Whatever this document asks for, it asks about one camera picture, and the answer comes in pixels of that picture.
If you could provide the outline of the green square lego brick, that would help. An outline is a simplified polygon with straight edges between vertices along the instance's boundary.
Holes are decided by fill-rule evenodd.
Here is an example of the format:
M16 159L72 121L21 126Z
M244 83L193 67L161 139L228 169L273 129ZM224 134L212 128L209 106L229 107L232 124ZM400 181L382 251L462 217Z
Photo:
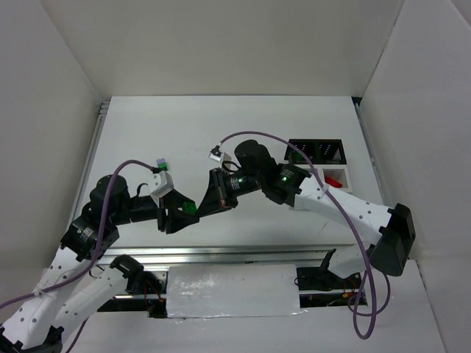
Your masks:
M195 215L197 211L196 204L194 202L184 202L182 205L182 211L190 215Z

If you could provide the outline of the green curved lego brick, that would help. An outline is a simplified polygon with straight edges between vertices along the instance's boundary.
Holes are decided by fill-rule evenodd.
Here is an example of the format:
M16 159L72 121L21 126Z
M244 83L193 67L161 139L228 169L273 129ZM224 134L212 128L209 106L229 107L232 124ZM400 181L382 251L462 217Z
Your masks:
M291 154L291 162L293 164L305 164L305 158L298 152Z

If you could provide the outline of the red curved lego brick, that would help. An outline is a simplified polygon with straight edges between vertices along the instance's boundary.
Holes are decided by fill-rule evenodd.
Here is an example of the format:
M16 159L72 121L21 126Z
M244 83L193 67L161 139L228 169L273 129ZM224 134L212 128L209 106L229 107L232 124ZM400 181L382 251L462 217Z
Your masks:
M335 188L343 188L344 187L343 183L341 183L340 181L335 180L331 177L328 177L328 176L325 176L325 182L327 184L329 184L330 186L335 187Z

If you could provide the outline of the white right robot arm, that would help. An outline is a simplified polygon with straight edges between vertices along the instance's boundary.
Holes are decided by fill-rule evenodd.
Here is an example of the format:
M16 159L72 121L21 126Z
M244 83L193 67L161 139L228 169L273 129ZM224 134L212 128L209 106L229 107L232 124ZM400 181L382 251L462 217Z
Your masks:
M198 217L234 209L238 197L261 190L276 204L308 210L354 227L361 242L343 251L328 252L322 262L325 272L347 278L370 265L387 276L403 274L416 238L407 206L374 204L334 188L304 168L277 163L268 149L255 140L236 146L239 168L234 172L226 170L229 160L219 146L210 151L209 157L219 162L219 167L210 170L208 189L196 212Z

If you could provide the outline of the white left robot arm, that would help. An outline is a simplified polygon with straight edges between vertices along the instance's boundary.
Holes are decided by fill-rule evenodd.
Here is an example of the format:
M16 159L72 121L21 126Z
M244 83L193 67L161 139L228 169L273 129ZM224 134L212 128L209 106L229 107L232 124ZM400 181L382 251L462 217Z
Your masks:
M73 331L115 295L160 294L160 280L128 254L117 256L91 284L74 292L118 240L118 226L155 219L161 232L171 234L199 220L194 201L174 189L169 173L155 172L148 187L148 195L130 196L122 176L107 175L97 182L46 273L1 325L2 352L60 352Z

